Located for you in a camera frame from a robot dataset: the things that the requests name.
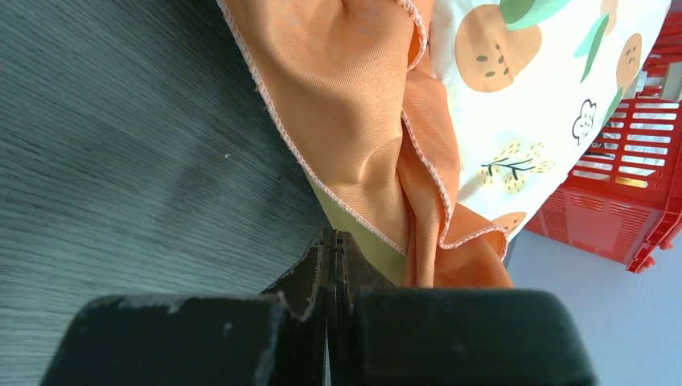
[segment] fabric fold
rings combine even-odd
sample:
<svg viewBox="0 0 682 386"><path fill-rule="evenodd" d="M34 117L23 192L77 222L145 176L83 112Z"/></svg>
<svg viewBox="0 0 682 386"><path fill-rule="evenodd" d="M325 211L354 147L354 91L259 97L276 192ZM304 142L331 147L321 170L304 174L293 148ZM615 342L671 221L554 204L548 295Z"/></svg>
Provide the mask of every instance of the fabric fold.
<svg viewBox="0 0 682 386"><path fill-rule="evenodd" d="M404 283L498 286L499 227L456 204L433 1L219 0L275 126L310 180L408 257Z"/></svg>

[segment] red crate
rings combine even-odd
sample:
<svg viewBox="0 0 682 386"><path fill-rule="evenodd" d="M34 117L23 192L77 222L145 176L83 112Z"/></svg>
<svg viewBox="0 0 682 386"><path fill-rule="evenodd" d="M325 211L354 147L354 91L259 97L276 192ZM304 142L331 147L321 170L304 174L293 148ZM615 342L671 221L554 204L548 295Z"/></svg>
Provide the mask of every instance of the red crate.
<svg viewBox="0 0 682 386"><path fill-rule="evenodd" d="M669 14L644 71L664 77L680 61L682 13ZM620 104L592 155L581 158L527 230L636 273L655 264L656 247L672 247L682 229L682 107L660 100L660 92L647 86Z"/></svg>

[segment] floor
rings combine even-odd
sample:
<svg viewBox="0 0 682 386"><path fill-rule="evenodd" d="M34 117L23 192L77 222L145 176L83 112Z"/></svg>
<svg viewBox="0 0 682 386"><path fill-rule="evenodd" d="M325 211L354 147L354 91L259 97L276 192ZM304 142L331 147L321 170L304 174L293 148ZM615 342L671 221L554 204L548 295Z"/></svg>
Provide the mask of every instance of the floor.
<svg viewBox="0 0 682 386"><path fill-rule="evenodd" d="M246 294L327 224L213 0L0 7L0 384L105 294Z"/></svg>
<svg viewBox="0 0 682 386"><path fill-rule="evenodd" d="M682 384L682 235L641 274L530 232L509 274L517 288L549 291L573 316L604 386Z"/></svg>

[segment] stitched edge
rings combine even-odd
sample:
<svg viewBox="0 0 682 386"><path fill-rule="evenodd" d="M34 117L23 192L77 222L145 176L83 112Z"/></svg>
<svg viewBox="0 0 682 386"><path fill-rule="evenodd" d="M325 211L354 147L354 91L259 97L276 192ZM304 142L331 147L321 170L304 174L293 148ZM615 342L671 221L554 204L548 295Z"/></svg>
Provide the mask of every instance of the stitched edge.
<svg viewBox="0 0 682 386"><path fill-rule="evenodd" d="M494 232L494 231L500 231L500 232L502 232L502 234L504 235L505 243L504 243L504 248L502 248L502 255L501 255L501 257L500 257L500 260L501 260L501 261L504 261L504 259L507 257L507 247L508 247L508 245L509 245L509 236L508 236L507 233L503 230L502 227L497 226L497 225L493 225L493 226L490 226L490 227L487 227L487 228L483 228L483 229L479 230L478 232L470 233L470 234L464 236L463 238L461 238L461 239L455 241L454 243L448 244L449 248L444 248L444 249L457 248L457 247L459 247L460 245L462 245L462 244L464 244L464 243L466 243L466 242L468 242L468 241L471 241L471 240L475 239L476 237L481 237L481 236L483 236L483 235L485 235L485 234L487 234L487 233Z"/></svg>
<svg viewBox="0 0 682 386"><path fill-rule="evenodd" d="M408 71L410 71L417 66L421 60L421 57L424 56L424 53L426 52L426 44L429 41L429 36L426 33L424 19L421 17L417 6L414 5L412 0L396 0L396 4L402 6L403 9L407 11L409 17L414 22L414 26L417 28L417 33L419 34L419 52L412 60L412 63L410 63L407 67Z"/></svg>
<svg viewBox="0 0 682 386"><path fill-rule="evenodd" d="M441 179L441 176L438 174L438 170L436 167L429 161L424 153L421 151L421 147L417 144L417 139L414 137L414 130L412 129L412 125L409 123L409 119L407 117L407 113L403 110L401 112L401 117L403 120L403 123L405 124L405 129L407 129L409 139L412 142L412 146L414 147L414 150L417 152L417 156L421 160L421 163L426 166L426 170L429 171L429 174L431 175L431 178L433 181L436 183L436 186L438 187L438 192L441 194L441 200L443 202L443 208L445 210L446 214L446 220L445 224L443 225L443 230L441 234L438 236L438 246L441 248L447 249L444 246L445 244L445 239L447 232L450 230L450 221L452 220L452 213L453 213L453 208L452 208L452 202L450 201L450 195L448 195L446 185L443 183L443 180Z"/></svg>
<svg viewBox="0 0 682 386"><path fill-rule="evenodd" d="M393 249L398 251L402 255L406 255L405 250L401 248L398 244L396 244L394 241L390 240L385 234L383 234L379 229L377 229L375 226L371 225L365 218L363 218L358 212L354 211L351 207L349 207L346 203L344 203L337 195L334 194L331 189L329 189L318 177L315 175L315 173L312 171L308 163L303 159L303 156L301 156L301 153L298 151L296 148L296 145L294 144L293 141L291 141L291 138L289 137L289 134L286 133L284 129L284 125L281 123L281 120L279 118L279 115L277 114L277 111L275 110L274 103L272 98L270 97L270 94L265 87L265 84L263 83L263 80L261 78L261 74L258 71L258 68L256 64L253 62L253 57L251 56L251 53L249 52L249 48L246 45L246 42L244 41L244 37L242 36L241 32L239 31L239 28L237 27L234 18L232 17L232 14L230 13L230 9L228 7L228 4L224 0L218 0L218 6L220 9L223 11L223 17L225 19L225 22L228 24L228 27L230 31L232 32L232 36L234 37L236 41L236 45L239 47L242 56L244 57L244 61L246 62L246 65L249 67L249 71L251 72L251 77L253 78L253 81L256 82L256 88L258 92L261 94L261 97L263 98L263 101L265 102L265 107L268 109L268 113L270 114L270 117L273 120L273 123L275 124L275 127L277 128L277 131L279 131L279 134L286 143L287 147L289 148L289 151L294 155L296 158L296 161L301 165L303 170L306 171L306 173L310 176L310 179L313 181L313 183L320 189L322 190L325 194L327 194L336 205L341 207L346 213L351 215L355 221L360 223L362 226L364 226L368 231L373 233L375 236L379 237L384 243L390 245Z"/></svg>
<svg viewBox="0 0 682 386"><path fill-rule="evenodd" d="M436 183L436 186L438 187L438 191L441 194L441 199L443 201L443 207L445 210L446 214L446 220L445 224L443 225L443 230L438 237L438 246L443 248L443 249L454 249L459 247L460 245L466 243L467 241L473 240L476 237L482 236L486 233L490 233L493 231L500 231L504 234L504 238L507 241L504 245L504 248L502 250L502 256L500 259L504 261L505 256L507 255L507 245L509 244L509 239L507 238L507 233L504 232L502 227L493 225L487 228L483 228L477 232L471 233L467 236L464 236L463 238L455 241L452 244L445 244L445 238L447 235L447 232L450 230L450 222L452 220L452 215L453 215L453 207L452 207L452 202L450 201L450 195L448 195L447 189L445 184L443 183L443 180L441 179L441 176L438 174L438 169L429 161L424 153L421 151L421 148L417 144L417 139L414 137L414 130L412 129L412 125L409 123L409 119L407 117L407 113L403 110L401 112L401 117L403 120L403 123L405 124L405 128L407 129L407 132L409 134L409 139L412 142L412 146L414 146L415 151L417 152L417 156L421 160L421 163L426 166L426 169L429 171L429 174L431 175L431 178L433 181Z"/></svg>

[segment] orange cloth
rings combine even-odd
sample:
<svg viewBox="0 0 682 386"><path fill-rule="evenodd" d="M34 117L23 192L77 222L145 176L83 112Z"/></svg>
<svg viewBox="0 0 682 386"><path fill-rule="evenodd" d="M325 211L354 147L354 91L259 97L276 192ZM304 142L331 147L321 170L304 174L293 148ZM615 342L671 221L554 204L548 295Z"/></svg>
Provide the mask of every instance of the orange cloth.
<svg viewBox="0 0 682 386"><path fill-rule="evenodd" d="M310 179L406 253L406 285L508 287L503 230L457 205L433 0L219 0L277 129Z"/></svg>

